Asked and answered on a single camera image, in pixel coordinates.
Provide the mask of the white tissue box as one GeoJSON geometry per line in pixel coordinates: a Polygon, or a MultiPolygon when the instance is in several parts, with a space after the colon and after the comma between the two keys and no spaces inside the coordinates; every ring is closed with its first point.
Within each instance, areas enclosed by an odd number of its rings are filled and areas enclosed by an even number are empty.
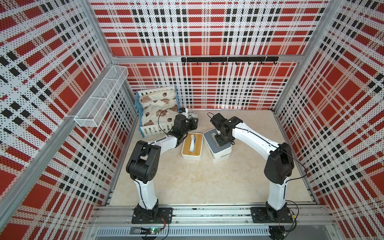
{"type": "Polygon", "coordinates": [[[230,158],[232,153],[232,148],[226,148],[217,153],[214,153],[211,149],[209,149],[208,153],[213,163],[219,163],[219,162],[226,161],[230,158]]]}

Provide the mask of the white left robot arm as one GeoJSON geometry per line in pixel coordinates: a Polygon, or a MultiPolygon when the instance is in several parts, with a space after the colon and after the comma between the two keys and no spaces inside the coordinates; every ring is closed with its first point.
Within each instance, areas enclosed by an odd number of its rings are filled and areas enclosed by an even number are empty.
{"type": "Polygon", "coordinates": [[[132,224],[159,224],[172,221],[173,208],[160,208],[155,193],[154,178],[161,154],[177,148],[188,133],[198,128],[197,113],[176,115],[175,123],[164,137],[151,143],[138,141],[126,166],[126,172],[134,181],[139,203],[134,208],[132,224]]]}

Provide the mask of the blue tissue paper pack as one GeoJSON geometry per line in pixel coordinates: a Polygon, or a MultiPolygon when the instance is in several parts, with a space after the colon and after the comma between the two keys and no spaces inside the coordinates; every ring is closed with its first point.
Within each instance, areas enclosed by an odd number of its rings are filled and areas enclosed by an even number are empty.
{"type": "Polygon", "coordinates": [[[197,138],[195,137],[194,134],[191,134],[190,137],[191,137],[191,143],[190,143],[189,151],[190,151],[191,153],[193,153],[193,152],[195,151],[195,148],[196,148],[196,141],[197,141],[197,138]]]}

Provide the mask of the grey tissue box lid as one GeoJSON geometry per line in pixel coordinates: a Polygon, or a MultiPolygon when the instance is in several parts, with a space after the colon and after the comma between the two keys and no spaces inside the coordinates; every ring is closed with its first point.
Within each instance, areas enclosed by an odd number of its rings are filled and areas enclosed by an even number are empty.
{"type": "Polygon", "coordinates": [[[203,137],[205,139],[206,147],[208,148],[208,150],[211,149],[214,153],[217,153],[226,148],[232,148],[232,145],[230,143],[225,144],[223,146],[219,146],[219,143],[215,138],[215,136],[218,134],[218,130],[216,129],[211,129],[203,133],[203,137]]]}

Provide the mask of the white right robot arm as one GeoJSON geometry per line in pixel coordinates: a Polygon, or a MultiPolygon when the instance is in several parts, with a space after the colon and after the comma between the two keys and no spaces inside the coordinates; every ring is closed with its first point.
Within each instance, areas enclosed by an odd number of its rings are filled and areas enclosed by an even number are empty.
{"type": "Polygon", "coordinates": [[[238,117],[226,119],[215,114],[210,122],[218,131],[215,139],[220,147],[240,140],[266,160],[264,175],[270,182],[269,196],[264,207],[251,208],[253,222],[293,223],[294,217],[286,201],[287,183],[295,168],[291,147],[260,135],[238,117]]]}

